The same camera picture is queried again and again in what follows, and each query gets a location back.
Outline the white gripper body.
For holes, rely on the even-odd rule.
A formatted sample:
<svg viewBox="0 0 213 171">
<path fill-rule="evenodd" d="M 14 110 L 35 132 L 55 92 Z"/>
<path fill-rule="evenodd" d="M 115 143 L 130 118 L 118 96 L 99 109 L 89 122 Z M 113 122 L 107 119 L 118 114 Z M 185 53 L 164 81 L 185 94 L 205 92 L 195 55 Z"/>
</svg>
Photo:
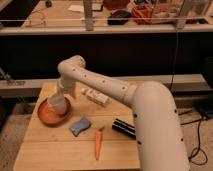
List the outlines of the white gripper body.
<svg viewBox="0 0 213 171">
<path fill-rule="evenodd" d="M 75 88 L 76 82 L 73 80 L 66 80 L 63 77 L 57 80 L 57 92 L 61 94 L 69 94 L 72 98 L 76 98 Z"/>
</svg>

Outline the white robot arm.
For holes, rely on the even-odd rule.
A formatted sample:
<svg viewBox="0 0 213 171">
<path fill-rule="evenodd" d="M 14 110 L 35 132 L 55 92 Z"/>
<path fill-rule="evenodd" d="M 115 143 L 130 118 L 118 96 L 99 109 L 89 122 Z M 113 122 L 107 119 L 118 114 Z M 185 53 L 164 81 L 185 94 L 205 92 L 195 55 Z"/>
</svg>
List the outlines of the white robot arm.
<svg viewBox="0 0 213 171">
<path fill-rule="evenodd" d="M 79 81 L 132 109 L 141 171 L 190 171 L 175 100 L 165 85 L 91 72 L 79 55 L 60 62 L 58 72 L 59 89 L 72 93 Z"/>
</svg>

